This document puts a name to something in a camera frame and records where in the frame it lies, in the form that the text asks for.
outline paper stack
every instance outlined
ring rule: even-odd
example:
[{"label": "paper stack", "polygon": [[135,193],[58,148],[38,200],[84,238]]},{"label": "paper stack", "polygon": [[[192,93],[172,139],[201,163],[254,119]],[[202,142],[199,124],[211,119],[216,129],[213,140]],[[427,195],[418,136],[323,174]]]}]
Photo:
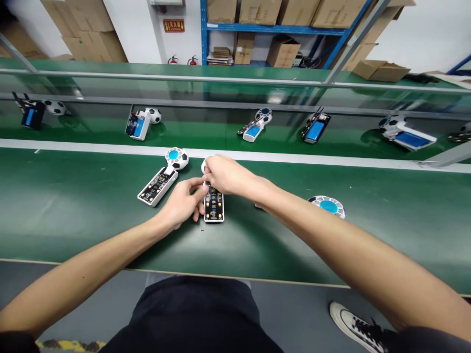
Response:
[{"label": "paper stack", "polygon": [[207,57],[209,65],[231,66],[234,60],[231,51],[226,47],[214,47],[214,51]]}]

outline blue metal shelf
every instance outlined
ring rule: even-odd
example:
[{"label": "blue metal shelf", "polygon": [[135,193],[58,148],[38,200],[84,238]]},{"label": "blue metal shelf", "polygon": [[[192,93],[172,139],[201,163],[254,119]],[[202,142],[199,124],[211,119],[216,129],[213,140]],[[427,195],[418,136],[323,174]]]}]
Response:
[{"label": "blue metal shelf", "polygon": [[450,71],[448,71],[447,74],[448,75],[454,75],[455,72],[457,72],[464,64],[466,64],[470,61],[471,61],[471,55],[467,56],[462,61],[460,61],[460,63],[457,64],[455,67],[453,67]]},{"label": "blue metal shelf", "polygon": [[257,32],[257,33],[289,33],[289,34],[307,34],[307,35],[316,35],[316,41],[311,49],[310,56],[314,56],[317,48],[319,47],[320,43],[324,36],[337,36],[339,40],[335,45],[334,49],[330,53],[329,57],[327,58],[323,69],[328,69],[329,66],[334,61],[335,57],[342,49],[342,46],[346,43],[348,37],[353,32],[353,29],[360,21],[361,17],[365,13],[368,6],[371,4],[372,0],[366,0],[365,5],[361,9],[360,13],[358,14],[357,18],[352,24],[352,27],[348,29],[336,29],[336,28],[313,28],[309,26],[283,26],[283,25],[251,25],[251,24],[212,24],[208,23],[207,21],[207,0],[200,0],[200,8],[201,8],[201,63],[205,66],[208,64],[206,58],[209,52],[209,31],[230,31],[230,32]]},{"label": "blue metal shelf", "polygon": [[257,33],[289,33],[311,35],[335,35],[342,36],[346,29],[313,28],[310,26],[283,26],[283,25],[251,25],[251,24],[207,24],[208,30],[232,31],[232,32],[257,32]]}]

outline forearm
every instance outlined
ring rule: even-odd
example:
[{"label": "forearm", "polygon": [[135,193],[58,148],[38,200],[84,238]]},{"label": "forearm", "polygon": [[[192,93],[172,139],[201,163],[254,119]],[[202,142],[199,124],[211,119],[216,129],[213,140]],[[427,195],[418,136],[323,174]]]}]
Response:
[{"label": "forearm", "polygon": [[257,183],[257,189],[244,196],[298,235],[379,309],[409,326],[436,328],[470,340],[470,306],[405,255],[269,181]]},{"label": "forearm", "polygon": [[22,330],[39,336],[170,229],[157,216],[58,265],[0,312],[0,331]]}]

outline cardboard box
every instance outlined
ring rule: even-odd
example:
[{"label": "cardboard box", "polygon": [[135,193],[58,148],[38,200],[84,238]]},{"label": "cardboard box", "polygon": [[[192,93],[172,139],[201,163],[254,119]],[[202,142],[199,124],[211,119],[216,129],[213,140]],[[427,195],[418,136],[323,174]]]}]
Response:
[{"label": "cardboard box", "polygon": [[208,22],[234,23],[236,21],[237,0],[208,0]]},{"label": "cardboard box", "polygon": [[254,50],[255,33],[239,32],[234,38],[234,64],[249,65]]},{"label": "cardboard box", "polygon": [[[368,15],[373,10],[376,3],[377,1],[371,2],[368,9],[362,16],[361,20],[356,25],[353,35],[358,35],[360,28],[362,27]],[[373,25],[373,27],[369,30],[368,34],[366,35],[362,43],[376,43],[380,35],[384,32],[386,27],[389,25],[389,23],[399,18],[399,15],[401,14],[404,6],[415,6],[415,5],[416,3],[414,0],[392,0],[388,4],[388,7],[383,11],[381,16],[376,20],[376,23]]]},{"label": "cardboard box", "polygon": [[64,37],[78,38],[79,37],[79,25],[72,16],[67,4],[63,1],[55,0],[41,0],[46,11],[49,13],[52,21],[59,29],[60,34]]},{"label": "cardboard box", "polygon": [[275,25],[282,0],[242,0],[239,23]]},{"label": "cardboard box", "polygon": [[383,60],[361,60],[353,73],[369,81],[398,82],[410,70]]},{"label": "cardboard box", "polygon": [[77,61],[94,61],[94,57],[88,46],[80,38],[62,37],[65,45],[69,48]]},{"label": "cardboard box", "polygon": [[377,45],[378,45],[378,43],[361,44],[353,52],[350,59],[347,61],[345,66],[342,68],[342,71],[352,71],[360,61],[365,60],[368,57],[368,55],[371,53],[371,51]]},{"label": "cardboard box", "polygon": [[311,26],[350,28],[365,3],[366,0],[322,0]]},{"label": "cardboard box", "polygon": [[65,3],[70,8],[80,30],[95,32],[114,30],[102,0],[65,0]]},{"label": "cardboard box", "polygon": [[283,0],[279,25],[310,25],[320,0]]},{"label": "cardboard box", "polygon": [[94,61],[128,62],[115,31],[80,31],[80,38],[87,45]]},{"label": "cardboard box", "polygon": [[[33,42],[18,21],[2,24],[0,32],[26,59],[48,58]],[[0,56],[11,58],[10,53],[2,46],[0,46]]]},{"label": "cardboard box", "polygon": [[291,67],[301,44],[285,34],[273,38],[266,59],[271,67]]}]

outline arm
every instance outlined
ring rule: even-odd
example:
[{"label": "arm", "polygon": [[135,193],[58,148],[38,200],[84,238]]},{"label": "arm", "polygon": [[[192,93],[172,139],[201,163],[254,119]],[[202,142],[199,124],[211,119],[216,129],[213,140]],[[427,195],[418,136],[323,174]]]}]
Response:
[{"label": "arm", "polygon": [[208,158],[207,166],[205,179],[215,188],[243,196],[277,218],[386,317],[471,342],[471,306],[410,258],[226,156]]},{"label": "arm", "polygon": [[0,312],[0,332],[26,331],[36,338],[82,304],[98,288],[191,214],[204,214],[202,178],[179,182],[162,210],[147,222],[99,243],[58,265]]}]

